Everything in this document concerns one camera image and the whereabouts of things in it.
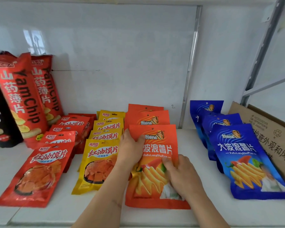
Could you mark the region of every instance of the metal strip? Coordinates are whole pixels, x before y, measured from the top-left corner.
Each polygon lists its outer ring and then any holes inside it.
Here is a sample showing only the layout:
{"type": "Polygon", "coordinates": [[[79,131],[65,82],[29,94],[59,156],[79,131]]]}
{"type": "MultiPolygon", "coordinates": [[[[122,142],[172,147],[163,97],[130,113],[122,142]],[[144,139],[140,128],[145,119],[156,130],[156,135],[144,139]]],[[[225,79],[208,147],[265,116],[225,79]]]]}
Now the metal strip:
{"type": "MultiPolygon", "coordinates": [[[[270,20],[270,24],[268,26],[265,38],[264,38],[263,43],[262,43],[262,47],[260,49],[260,52],[259,52],[256,60],[255,60],[255,63],[254,63],[254,66],[253,66],[253,69],[252,69],[252,72],[251,72],[251,75],[250,75],[250,78],[249,78],[249,81],[247,83],[245,91],[252,89],[254,84],[255,84],[256,78],[257,78],[258,73],[260,71],[261,65],[264,61],[264,57],[266,55],[266,52],[267,52],[268,47],[270,45],[272,36],[275,32],[275,29],[277,27],[277,24],[279,22],[279,19],[281,17],[282,12],[283,12],[284,6],[285,6],[285,0],[277,0],[275,8],[274,8],[274,12],[273,12],[271,20],[270,20]]],[[[246,96],[246,97],[243,96],[242,100],[241,100],[241,105],[246,106],[248,98],[249,98],[249,96],[246,96]]]]}
{"type": "Polygon", "coordinates": [[[188,89],[189,89],[189,84],[190,84],[190,80],[191,80],[191,76],[192,76],[192,69],[193,69],[196,45],[197,45],[197,41],[198,41],[198,29],[199,29],[202,9],[203,9],[203,6],[201,6],[201,5],[198,5],[197,9],[196,9],[194,34],[193,34],[193,40],[192,40],[191,51],[190,51],[190,59],[189,59],[188,70],[187,70],[185,91],[184,91],[184,97],[183,97],[183,105],[181,108],[181,115],[180,115],[181,118],[180,118],[180,122],[179,122],[179,126],[178,126],[179,129],[182,129],[183,124],[184,124],[185,111],[186,111],[187,100],[188,100],[188,89]]]}
{"type": "Polygon", "coordinates": [[[276,86],[278,84],[281,84],[283,82],[285,82],[285,75],[283,75],[283,77],[280,77],[280,78],[275,79],[273,81],[266,82],[264,84],[258,85],[257,87],[253,87],[252,89],[245,91],[243,97],[247,97],[247,96],[256,94],[258,92],[269,89],[269,88],[276,86]]]}

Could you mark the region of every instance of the recycling symbol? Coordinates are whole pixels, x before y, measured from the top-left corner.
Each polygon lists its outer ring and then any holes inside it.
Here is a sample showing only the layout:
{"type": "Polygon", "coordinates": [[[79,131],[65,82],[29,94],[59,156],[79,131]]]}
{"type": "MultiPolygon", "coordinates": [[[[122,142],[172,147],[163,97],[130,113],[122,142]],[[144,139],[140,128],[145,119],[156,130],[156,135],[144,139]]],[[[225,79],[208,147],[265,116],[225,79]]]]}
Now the recycling symbol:
{"type": "Polygon", "coordinates": [[[282,133],[281,130],[274,130],[274,135],[277,137],[281,137],[281,133],[282,133]]]}

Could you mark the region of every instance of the shelf surface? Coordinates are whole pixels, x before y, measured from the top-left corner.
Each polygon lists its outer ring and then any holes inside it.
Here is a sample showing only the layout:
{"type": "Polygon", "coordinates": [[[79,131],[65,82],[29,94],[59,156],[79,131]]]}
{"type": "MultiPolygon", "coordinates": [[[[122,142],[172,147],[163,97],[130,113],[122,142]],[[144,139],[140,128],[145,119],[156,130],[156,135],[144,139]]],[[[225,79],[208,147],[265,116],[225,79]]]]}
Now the shelf surface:
{"type": "Polygon", "coordinates": [[[80,2],[80,3],[106,3],[106,4],[165,4],[165,5],[201,5],[201,4],[255,5],[255,4],[271,4],[274,3],[276,0],[0,0],[0,1],[80,2]]]}
{"type": "MultiPolygon", "coordinates": [[[[196,130],[177,130],[178,152],[189,157],[201,177],[207,195],[231,226],[285,226],[285,200],[237,200],[230,192],[230,180],[209,161],[196,130]]],[[[72,225],[95,192],[71,195],[77,181],[82,155],[76,155],[63,174],[48,206],[20,208],[13,225],[72,225]]],[[[139,209],[122,207],[121,226],[197,226],[190,210],[139,209]]]]}
{"type": "MultiPolygon", "coordinates": [[[[31,153],[24,143],[13,148],[0,148],[0,195],[31,153]]],[[[0,225],[6,225],[18,210],[19,207],[0,206],[0,225]]]]}

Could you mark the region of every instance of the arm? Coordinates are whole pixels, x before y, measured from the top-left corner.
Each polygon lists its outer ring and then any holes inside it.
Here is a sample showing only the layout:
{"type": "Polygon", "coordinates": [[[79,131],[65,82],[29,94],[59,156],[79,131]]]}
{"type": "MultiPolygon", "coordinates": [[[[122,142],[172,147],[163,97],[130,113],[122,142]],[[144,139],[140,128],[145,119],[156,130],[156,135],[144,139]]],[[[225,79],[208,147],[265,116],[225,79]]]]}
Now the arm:
{"type": "Polygon", "coordinates": [[[190,204],[200,227],[230,228],[206,195],[201,179],[189,158],[178,155],[178,159],[178,168],[175,168],[168,158],[163,158],[163,164],[173,187],[190,204]]]}
{"type": "Polygon", "coordinates": [[[122,198],[133,166],[140,160],[144,137],[137,142],[129,130],[121,136],[116,164],[72,228],[118,228],[122,198]]]}

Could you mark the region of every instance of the blue snack bag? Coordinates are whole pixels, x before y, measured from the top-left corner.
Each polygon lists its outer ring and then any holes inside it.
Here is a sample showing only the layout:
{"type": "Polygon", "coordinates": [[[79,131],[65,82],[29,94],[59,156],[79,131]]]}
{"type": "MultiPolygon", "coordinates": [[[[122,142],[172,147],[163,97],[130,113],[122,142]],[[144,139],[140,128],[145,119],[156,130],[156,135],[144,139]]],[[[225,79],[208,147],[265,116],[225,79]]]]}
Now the blue snack bag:
{"type": "Polygon", "coordinates": [[[207,148],[207,143],[203,135],[202,120],[206,115],[221,113],[224,101],[191,100],[190,115],[203,145],[207,148]]]}
{"type": "Polygon", "coordinates": [[[209,140],[236,199],[285,199],[285,182],[256,138],[251,124],[214,125],[209,140]]]}
{"type": "Polygon", "coordinates": [[[214,147],[211,145],[209,141],[209,134],[214,125],[221,125],[221,126],[231,126],[231,125],[238,125],[243,124],[241,117],[238,113],[236,114],[220,114],[220,115],[207,115],[204,117],[202,122],[202,128],[204,130],[204,136],[207,143],[208,149],[208,157],[211,161],[216,161],[217,157],[214,151],[214,147]]]}

